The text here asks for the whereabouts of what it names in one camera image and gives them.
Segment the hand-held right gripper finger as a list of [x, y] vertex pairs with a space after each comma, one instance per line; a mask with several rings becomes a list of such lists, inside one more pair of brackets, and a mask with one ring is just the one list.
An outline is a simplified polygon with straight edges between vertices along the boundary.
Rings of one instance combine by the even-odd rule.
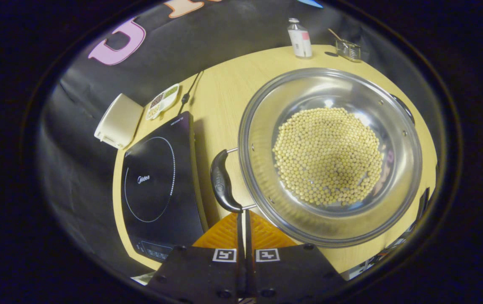
[[176, 246], [147, 284], [165, 303], [236, 303], [243, 216], [232, 213], [193, 246]]
[[296, 244], [246, 212], [246, 291], [257, 303], [327, 303], [346, 280], [314, 244]]

